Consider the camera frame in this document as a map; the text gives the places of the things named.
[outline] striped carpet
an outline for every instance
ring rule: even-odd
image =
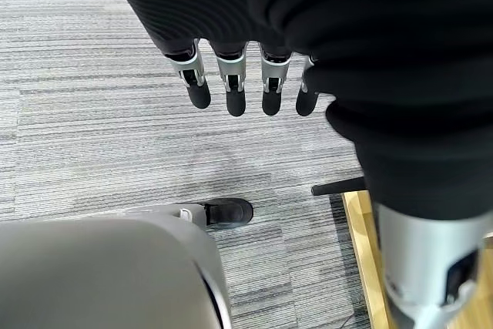
[[[234,118],[209,46],[200,45],[213,101],[200,112],[125,0],[0,9],[1,220],[245,197],[253,222],[212,233],[234,327],[370,327],[340,198],[310,195],[360,170],[324,119],[329,97],[312,116],[296,114],[300,56],[268,117],[250,43],[246,113]]]

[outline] wooden furniture base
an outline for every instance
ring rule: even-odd
[[[368,314],[373,329],[397,329],[392,321],[382,280],[381,255],[368,192],[343,193],[344,209],[360,271]],[[493,328],[493,238],[481,261],[478,290],[448,329]]]

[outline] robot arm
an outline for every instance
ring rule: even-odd
[[[493,0],[129,2],[161,50],[170,39],[257,40],[313,57],[297,108],[336,97],[327,119],[354,142],[380,204],[394,316],[402,329],[441,329],[474,290],[491,228]],[[283,74],[273,77],[280,94]],[[276,112],[280,96],[269,97]]]

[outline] black metal rod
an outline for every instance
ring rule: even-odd
[[[364,178],[355,177],[354,179],[336,181],[324,185],[314,185],[311,187],[311,193],[314,196],[323,196],[325,194],[356,192],[365,189],[366,185],[364,184]]]

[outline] black fingertip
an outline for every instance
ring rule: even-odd
[[[274,116],[280,109],[281,94],[277,92],[263,92],[262,109],[268,116]]]
[[[226,93],[226,107],[231,116],[239,117],[245,113],[245,91],[231,90]]]
[[[303,92],[302,89],[298,92],[298,97],[296,99],[296,111],[300,116],[310,115],[317,104],[318,94],[314,92]]]
[[[203,83],[202,86],[191,85],[188,90],[188,96],[192,104],[200,109],[207,108],[210,104],[210,92],[207,82]]]

